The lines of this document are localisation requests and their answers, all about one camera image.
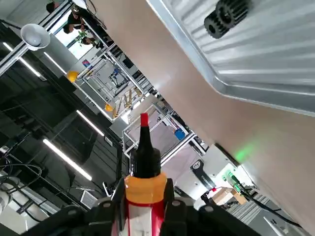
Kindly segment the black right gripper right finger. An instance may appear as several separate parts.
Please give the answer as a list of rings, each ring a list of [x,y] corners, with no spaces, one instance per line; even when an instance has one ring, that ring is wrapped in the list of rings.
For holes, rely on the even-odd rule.
[[[256,231],[214,203],[198,210],[191,198],[175,197],[172,179],[164,190],[163,236],[254,236]]]

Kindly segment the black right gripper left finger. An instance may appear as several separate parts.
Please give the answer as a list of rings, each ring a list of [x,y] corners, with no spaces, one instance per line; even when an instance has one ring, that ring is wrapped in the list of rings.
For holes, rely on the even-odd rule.
[[[112,197],[103,198],[89,211],[67,206],[24,233],[26,236],[118,236],[124,216],[124,179]]]

